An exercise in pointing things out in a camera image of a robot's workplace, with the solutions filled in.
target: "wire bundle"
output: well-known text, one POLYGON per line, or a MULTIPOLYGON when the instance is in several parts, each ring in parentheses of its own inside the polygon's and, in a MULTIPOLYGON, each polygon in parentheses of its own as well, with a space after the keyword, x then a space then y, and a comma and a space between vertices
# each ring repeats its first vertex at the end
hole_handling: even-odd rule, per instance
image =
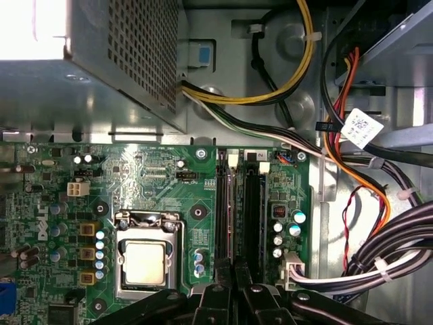
POLYGON ((293 267, 290 276, 304 288, 343 295, 338 300, 347 303, 366 290, 423 267, 433 256, 432 241, 433 202, 428 202, 402 213, 368 238, 352 257, 345 276, 308 279, 293 267), (378 259, 384 260, 388 266, 376 270, 378 259))

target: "power connector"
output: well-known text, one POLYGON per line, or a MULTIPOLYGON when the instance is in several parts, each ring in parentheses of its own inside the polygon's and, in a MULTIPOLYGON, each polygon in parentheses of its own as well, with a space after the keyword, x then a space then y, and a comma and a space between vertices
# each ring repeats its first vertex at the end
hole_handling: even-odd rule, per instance
POLYGON ((296 283, 291 281, 290 267, 300 267, 302 272, 305 272, 305 264, 300 260, 299 256, 295 252, 288 252, 283 254, 283 260, 279 266, 279 279, 276 286, 284 287, 284 290, 291 291, 296 290, 296 283))

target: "white label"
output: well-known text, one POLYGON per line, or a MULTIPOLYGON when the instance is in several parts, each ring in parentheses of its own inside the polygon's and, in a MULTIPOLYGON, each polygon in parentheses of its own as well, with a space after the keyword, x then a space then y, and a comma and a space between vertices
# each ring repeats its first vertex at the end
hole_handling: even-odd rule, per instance
POLYGON ((38 221, 38 240, 40 241, 47 241, 48 240, 48 224, 47 224, 47 220, 48 220, 48 208, 39 208, 38 209, 38 214, 40 214, 41 216, 36 217, 37 221, 38 221))
POLYGON ((384 126, 358 108, 347 116, 341 133, 356 147, 363 149, 384 126))

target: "yellow wire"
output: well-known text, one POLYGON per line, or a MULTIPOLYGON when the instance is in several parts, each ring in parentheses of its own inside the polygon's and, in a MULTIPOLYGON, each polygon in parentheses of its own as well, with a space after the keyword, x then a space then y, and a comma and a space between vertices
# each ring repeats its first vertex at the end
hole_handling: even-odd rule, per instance
MULTIPOLYGON (((348 80, 348 76, 349 76, 349 72, 350 72, 350 61, 347 58, 345 58, 344 61, 346 62, 347 71, 348 71, 348 73, 346 75, 346 81, 347 81, 348 80)), ((364 185, 366 188, 368 188, 368 189, 372 190, 373 192, 375 192, 385 202, 386 212, 385 212, 384 219, 380 223, 380 225, 382 225, 381 227, 383 227, 389 221, 390 216, 391 216, 391 204, 390 204, 390 201, 388 200, 388 198, 386 197, 386 195, 383 194, 381 191, 379 191, 379 189, 376 188, 373 184, 369 183, 368 181, 366 181, 365 179, 363 179, 362 177, 360 177, 357 174, 353 173, 350 169, 348 169, 347 167, 345 167, 344 165, 342 165, 336 159, 336 157, 332 154, 331 150, 329 149, 329 146, 328 146, 327 141, 326 141, 326 137, 327 137, 327 133, 323 132, 323 143, 325 144, 325 148, 326 148, 327 154, 337 164, 337 166, 340 167, 344 172, 348 173, 350 176, 352 176, 353 178, 355 178, 360 184, 364 185)))
POLYGON ((199 91, 192 90, 188 87, 183 86, 183 90, 188 92, 190 95, 194 96, 195 98, 198 98, 199 100, 203 100, 205 102, 211 102, 215 104, 251 104, 255 102, 261 102, 263 100, 268 100, 276 95, 279 95, 291 88, 293 88, 297 82, 302 78, 303 74, 308 69, 311 58, 313 57, 313 41, 310 38, 310 35, 313 33, 313 21, 311 19, 310 11, 308 9, 308 6, 305 2, 305 0, 296 0, 296 2, 299 5, 302 18, 305 21, 305 35, 306 35, 306 47, 305 47, 305 53, 302 57, 301 63, 299 64, 299 67, 296 69, 296 72, 290 78, 290 80, 280 89, 264 94, 259 96, 253 96, 253 97, 220 97, 210 94, 201 93, 199 91))

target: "white wire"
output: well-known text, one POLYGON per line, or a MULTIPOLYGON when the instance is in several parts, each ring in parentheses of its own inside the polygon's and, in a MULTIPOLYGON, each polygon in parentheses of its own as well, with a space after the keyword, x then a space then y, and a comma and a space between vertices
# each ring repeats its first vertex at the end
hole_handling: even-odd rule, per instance
POLYGON ((281 142, 284 142, 286 144, 289 144, 293 147, 296 147, 298 149, 301 149, 302 151, 305 151, 313 156, 316 156, 319 159, 325 159, 326 161, 329 161, 331 163, 333 163, 333 160, 329 157, 325 157, 324 155, 315 152, 311 149, 308 149, 307 147, 303 146, 302 144, 300 144, 299 142, 292 140, 288 137, 282 137, 279 135, 275 135, 272 133, 266 133, 266 132, 259 132, 259 131, 251 131, 248 129, 244 129, 243 127, 234 127, 233 125, 230 125, 229 123, 227 123, 226 121, 224 121, 221 117, 219 117, 217 114, 215 114, 204 102, 202 102, 201 100, 198 100, 194 97, 192 97, 190 94, 188 94, 187 92, 183 91, 183 95, 185 95, 186 97, 188 97, 190 100, 192 100, 193 102, 195 102, 197 105, 200 105, 201 107, 203 107, 213 118, 215 118, 218 122, 220 122, 220 124, 224 125, 225 127, 227 127, 230 130, 233 131, 241 131, 242 133, 247 133, 247 134, 255 134, 255 135, 259 135, 262 137, 268 137, 271 139, 276 139, 279 140, 281 142))
MULTIPOLYGON (((395 261, 394 263, 391 263, 386 267, 386 271, 391 271, 394 268, 414 259, 420 251, 409 251, 407 254, 405 254, 403 257, 401 257, 399 260, 395 261)), ((382 271, 372 271, 367 272, 364 274, 359 274, 357 276, 345 276, 340 278, 328 278, 328 279, 308 279, 304 276, 301 276, 296 271, 296 268, 294 266, 291 266, 289 269, 290 275, 293 279, 295 279, 296 282, 299 282, 300 284, 333 284, 333 283, 339 283, 339 282, 350 282, 353 280, 359 280, 363 278, 368 278, 370 276, 376 276, 380 274, 382 271)))

